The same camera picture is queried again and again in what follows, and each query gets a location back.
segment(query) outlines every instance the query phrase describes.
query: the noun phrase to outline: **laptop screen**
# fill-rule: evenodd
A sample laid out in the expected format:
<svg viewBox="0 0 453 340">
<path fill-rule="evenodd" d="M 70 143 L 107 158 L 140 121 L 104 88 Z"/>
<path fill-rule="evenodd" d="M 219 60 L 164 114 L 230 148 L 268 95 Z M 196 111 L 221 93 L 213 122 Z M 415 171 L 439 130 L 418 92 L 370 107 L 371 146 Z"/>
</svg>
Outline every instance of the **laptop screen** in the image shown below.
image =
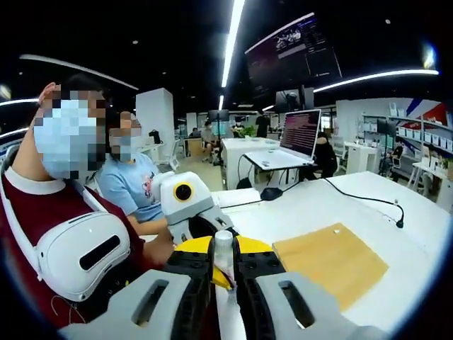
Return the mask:
<svg viewBox="0 0 453 340">
<path fill-rule="evenodd" d="M 287 113 L 280 146 L 313 159 L 321 110 Z"/>
</svg>

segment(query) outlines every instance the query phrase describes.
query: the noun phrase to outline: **laptop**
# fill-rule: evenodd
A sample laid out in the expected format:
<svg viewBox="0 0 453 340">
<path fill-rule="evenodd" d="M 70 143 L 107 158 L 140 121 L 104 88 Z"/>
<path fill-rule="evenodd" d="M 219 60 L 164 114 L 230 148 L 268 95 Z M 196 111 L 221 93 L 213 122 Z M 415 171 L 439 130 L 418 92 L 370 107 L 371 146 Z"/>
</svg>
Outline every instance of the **laptop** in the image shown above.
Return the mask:
<svg viewBox="0 0 453 340">
<path fill-rule="evenodd" d="M 321 110 L 286 113 L 280 146 L 277 149 L 247 152 L 245 158 L 267 171 L 313 164 L 320 119 Z"/>
</svg>

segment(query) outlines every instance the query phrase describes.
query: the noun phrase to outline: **graphic print on t-shirt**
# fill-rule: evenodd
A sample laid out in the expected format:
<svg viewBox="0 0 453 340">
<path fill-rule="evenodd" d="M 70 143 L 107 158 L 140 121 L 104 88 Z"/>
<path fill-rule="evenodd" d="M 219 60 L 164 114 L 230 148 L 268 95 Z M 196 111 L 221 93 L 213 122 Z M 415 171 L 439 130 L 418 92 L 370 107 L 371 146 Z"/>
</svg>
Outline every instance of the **graphic print on t-shirt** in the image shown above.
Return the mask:
<svg viewBox="0 0 453 340">
<path fill-rule="evenodd" d="M 144 176 L 144 183 L 142 184 L 142 188 L 144 190 L 144 195 L 148 198 L 151 199 L 151 184 L 153 183 L 153 178 L 154 178 L 154 172 L 151 172 L 151 175 L 145 175 Z"/>
</svg>

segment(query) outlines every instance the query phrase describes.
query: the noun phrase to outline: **white pillar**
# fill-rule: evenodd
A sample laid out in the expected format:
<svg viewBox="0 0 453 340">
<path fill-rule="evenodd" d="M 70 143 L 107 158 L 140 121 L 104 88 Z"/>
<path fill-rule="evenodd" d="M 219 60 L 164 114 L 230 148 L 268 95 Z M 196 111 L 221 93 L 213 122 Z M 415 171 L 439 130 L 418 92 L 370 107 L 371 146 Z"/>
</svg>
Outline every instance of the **white pillar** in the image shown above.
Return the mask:
<svg viewBox="0 0 453 340">
<path fill-rule="evenodd" d="M 148 137 L 152 130 L 159 131 L 159 136 L 165 144 L 160 153 L 163 157 L 170 156 L 175 141 L 173 95 L 165 89 L 137 94 L 135 109 L 137 119 L 142 125 L 142 137 Z"/>
<path fill-rule="evenodd" d="M 190 135 L 192 133 L 193 128 L 196 128 L 197 123 L 197 113 L 191 112 L 185 114 L 185 122 L 187 124 L 187 134 Z"/>
</svg>

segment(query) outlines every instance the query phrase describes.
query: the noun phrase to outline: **light blue t-shirt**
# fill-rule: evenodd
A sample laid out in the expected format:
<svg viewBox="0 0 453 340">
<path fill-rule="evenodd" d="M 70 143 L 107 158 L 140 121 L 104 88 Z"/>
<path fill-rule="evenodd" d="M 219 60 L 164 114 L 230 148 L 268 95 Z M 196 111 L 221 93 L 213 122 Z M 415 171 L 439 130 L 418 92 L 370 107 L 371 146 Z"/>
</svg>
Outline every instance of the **light blue t-shirt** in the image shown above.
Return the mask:
<svg viewBox="0 0 453 340">
<path fill-rule="evenodd" d="M 161 204 L 151 192 L 151 182 L 159 173 L 152 160 L 145 154 L 138 154 L 131 164 L 115 161 L 110 155 L 106 158 L 98 176 L 105 199 L 126 216 L 133 213 L 140 223 L 163 218 Z"/>
</svg>

